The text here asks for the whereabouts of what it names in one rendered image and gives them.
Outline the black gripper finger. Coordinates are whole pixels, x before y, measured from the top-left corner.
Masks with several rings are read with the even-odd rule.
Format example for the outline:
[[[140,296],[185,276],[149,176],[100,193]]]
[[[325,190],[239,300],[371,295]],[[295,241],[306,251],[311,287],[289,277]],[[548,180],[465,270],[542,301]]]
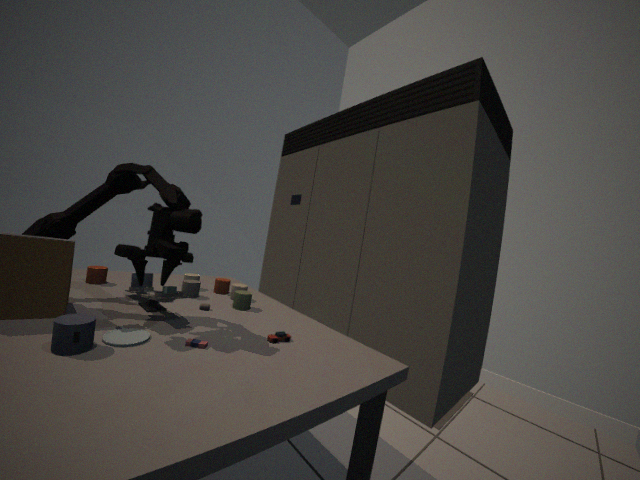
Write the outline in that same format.
[[[169,279],[169,275],[178,265],[182,265],[182,263],[163,260],[162,272],[160,277],[162,286]]]
[[[145,277],[145,274],[144,274],[145,266],[146,266],[148,261],[147,260],[135,260],[135,259],[132,259],[132,258],[128,258],[128,259],[131,260],[131,262],[132,262],[132,264],[133,264],[133,266],[134,266],[134,268],[136,270],[136,274],[137,274],[138,281],[139,281],[139,286],[142,286],[143,282],[144,282],[144,277]]]

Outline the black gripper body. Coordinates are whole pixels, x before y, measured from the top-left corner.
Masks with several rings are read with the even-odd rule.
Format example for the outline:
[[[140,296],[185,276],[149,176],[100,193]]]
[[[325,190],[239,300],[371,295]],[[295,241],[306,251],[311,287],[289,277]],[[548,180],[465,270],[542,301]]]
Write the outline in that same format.
[[[150,228],[150,230],[148,230],[149,234],[149,239],[148,239],[148,244],[147,246],[145,246],[144,250],[141,250],[141,248],[136,247],[136,246],[129,246],[129,245],[121,245],[119,244],[116,248],[115,248],[115,255],[118,255],[120,257],[126,257],[126,258],[132,258],[135,260],[145,260],[145,256],[149,256],[149,257],[160,257],[162,258],[158,252],[154,253],[154,252],[150,252],[151,250],[151,245],[153,243],[153,241],[155,240],[155,237],[157,237],[157,235],[162,235],[162,239],[169,239],[169,236],[174,236],[173,235],[172,230],[167,230],[167,229],[162,229],[162,228]],[[173,237],[173,238],[174,238]],[[167,261],[170,262],[179,262],[180,260],[182,260],[183,262],[193,262],[193,255],[191,253],[188,253],[187,255],[181,255],[180,259],[172,259],[169,258],[167,259]]]

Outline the reddish-brown cylinder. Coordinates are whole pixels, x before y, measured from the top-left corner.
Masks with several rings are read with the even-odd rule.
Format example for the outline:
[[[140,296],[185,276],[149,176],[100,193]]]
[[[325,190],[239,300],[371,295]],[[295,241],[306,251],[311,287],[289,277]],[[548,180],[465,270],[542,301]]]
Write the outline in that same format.
[[[108,267],[105,266],[88,266],[86,283],[89,284],[106,284],[106,277],[108,273]]]
[[[229,285],[230,279],[216,278],[213,292],[216,294],[229,294]]]

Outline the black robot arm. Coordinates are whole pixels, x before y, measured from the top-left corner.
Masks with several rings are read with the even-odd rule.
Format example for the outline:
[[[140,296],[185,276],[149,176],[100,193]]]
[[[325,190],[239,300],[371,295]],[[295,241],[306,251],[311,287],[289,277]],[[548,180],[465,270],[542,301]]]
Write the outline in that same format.
[[[142,181],[143,175],[147,180]],[[191,202],[174,184],[169,184],[150,165],[125,163],[117,165],[108,175],[107,180],[80,201],[74,203],[63,212],[50,213],[37,219],[23,234],[27,236],[44,236],[69,239],[76,234],[79,222],[118,194],[128,194],[134,190],[145,189],[152,184],[159,191],[161,200],[169,207],[155,203],[148,210],[154,211],[151,228],[162,228],[196,234],[201,230],[202,216],[200,210],[189,209]],[[151,245],[150,252],[157,253],[164,259],[180,259],[188,254],[188,243],[174,241],[175,237],[162,239],[157,235]]]

